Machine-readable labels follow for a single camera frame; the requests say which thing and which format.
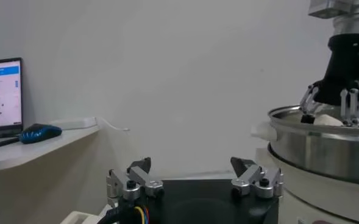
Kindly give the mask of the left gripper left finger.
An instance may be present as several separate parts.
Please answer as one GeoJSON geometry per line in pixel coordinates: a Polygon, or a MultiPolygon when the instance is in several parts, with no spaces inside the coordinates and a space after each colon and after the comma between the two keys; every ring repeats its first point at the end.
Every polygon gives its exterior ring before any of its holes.
{"type": "Polygon", "coordinates": [[[142,197],[162,198],[163,181],[150,176],[151,165],[151,158],[146,157],[133,161],[125,171],[110,169],[106,177],[108,204],[115,208],[122,202],[135,204],[142,197]]]}

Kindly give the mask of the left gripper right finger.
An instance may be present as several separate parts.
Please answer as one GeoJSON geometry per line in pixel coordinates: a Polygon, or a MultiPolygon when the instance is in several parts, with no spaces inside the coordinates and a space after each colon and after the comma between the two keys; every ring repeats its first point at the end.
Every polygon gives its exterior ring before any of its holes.
{"type": "Polygon", "coordinates": [[[231,157],[230,163],[236,174],[231,180],[232,193],[242,198],[255,192],[261,199],[283,195],[283,173],[279,168],[265,168],[250,159],[231,157]]]}

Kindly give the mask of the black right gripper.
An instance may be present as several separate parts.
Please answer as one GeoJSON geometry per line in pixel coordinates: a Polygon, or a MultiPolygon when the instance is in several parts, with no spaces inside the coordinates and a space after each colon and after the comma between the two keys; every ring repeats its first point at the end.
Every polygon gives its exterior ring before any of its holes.
{"type": "Polygon", "coordinates": [[[300,122],[313,124],[320,103],[340,105],[342,123],[359,127],[359,33],[332,36],[332,54],[322,80],[308,86],[299,103],[300,122]]]}

